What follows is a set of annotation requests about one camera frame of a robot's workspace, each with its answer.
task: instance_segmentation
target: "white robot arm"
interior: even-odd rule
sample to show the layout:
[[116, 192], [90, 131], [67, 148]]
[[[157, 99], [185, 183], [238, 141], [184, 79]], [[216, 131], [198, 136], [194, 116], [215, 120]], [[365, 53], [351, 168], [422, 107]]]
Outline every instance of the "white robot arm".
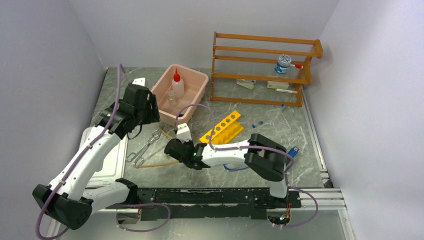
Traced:
[[187, 167], [196, 170], [216, 165], [244, 163], [265, 179], [271, 196], [285, 198], [288, 186], [284, 179], [284, 171], [289, 160], [276, 152], [264, 150], [261, 156], [259, 149], [240, 148], [241, 146], [263, 146], [286, 152], [286, 149], [280, 144], [257, 133], [252, 134], [249, 140], [215, 145], [214, 149], [206, 143], [194, 146], [190, 129], [185, 123], [177, 126], [176, 138], [169, 141], [164, 152]]
[[[46, 215], [59, 221], [72, 230], [81, 227], [91, 214], [100, 209], [117, 203], [137, 204], [137, 185], [120, 178], [110, 185], [97, 189], [86, 189], [87, 183], [96, 171], [102, 170], [103, 160], [106, 155], [137, 125], [159, 122], [159, 109], [156, 96], [144, 87], [144, 79], [134, 81], [125, 89], [123, 99], [112, 120], [112, 124], [104, 135], [94, 145], [92, 140], [97, 138], [107, 125], [113, 105], [106, 108], [95, 120], [95, 127], [91, 130], [87, 140], [78, 150], [68, 165], [48, 185], [38, 184], [32, 192], [36, 202], [43, 208], [47, 198], [52, 193], [52, 187], [63, 184], [64, 175], [69, 173], [64, 185], [47, 206]], [[76, 163], [77, 158], [87, 146], [89, 149]]]

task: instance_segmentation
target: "red bottle cap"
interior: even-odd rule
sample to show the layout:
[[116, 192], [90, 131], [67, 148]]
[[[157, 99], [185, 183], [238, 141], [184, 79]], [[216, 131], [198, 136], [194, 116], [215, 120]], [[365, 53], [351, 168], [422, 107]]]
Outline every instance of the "red bottle cap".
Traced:
[[180, 75], [178, 74], [178, 72], [177, 72], [177, 69], [175, 68], [175, 74], [173, 75], [173, 80], [175, 81], [175, 82], [179, 82], [180, 80], [181, 80], [181, 77], [180, 77]]

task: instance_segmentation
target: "wooden shelf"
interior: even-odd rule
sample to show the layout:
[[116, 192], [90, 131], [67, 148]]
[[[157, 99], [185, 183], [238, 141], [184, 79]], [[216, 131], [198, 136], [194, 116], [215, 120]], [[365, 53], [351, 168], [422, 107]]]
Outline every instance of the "wooden shelf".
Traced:
[[[277, 58], [289, 55], [294, 65], [287, 73], [274, 70]], [[323, 48], [320, 40], [295, 39], [270, 36], [253, 36], [228, 33], [214, 33], [212, 59], [211, 101], [271, 104], [301, 107], [302, 84], [311, 84], [310, 64], [313, 57], [321, 58]], [[243, 99], [214, 96], [214, 79], [248, 79], [292, 83], [297, 91], [297, 102], [283, 102], [259, 99]]]

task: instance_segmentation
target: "jar with blue lid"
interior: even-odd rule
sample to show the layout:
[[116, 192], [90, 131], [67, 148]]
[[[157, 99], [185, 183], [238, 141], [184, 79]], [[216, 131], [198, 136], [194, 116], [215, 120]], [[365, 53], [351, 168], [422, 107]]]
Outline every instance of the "jar with blue lid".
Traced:
[[292, 58], [289, 55], [280, 55], [277, 60], [277, 64], [275, 65], [275, 71], [279, 74], [287, 73], [287, 70], [292, 64]]

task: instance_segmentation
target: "glass vial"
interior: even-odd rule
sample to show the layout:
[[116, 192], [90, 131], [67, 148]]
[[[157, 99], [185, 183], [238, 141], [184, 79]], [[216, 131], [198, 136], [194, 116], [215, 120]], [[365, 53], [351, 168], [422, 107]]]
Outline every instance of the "glass vial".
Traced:
[[168, 102], [171, 107], [175, 107], [178, 104], [178, 97], [173, 90], [168, 91]]

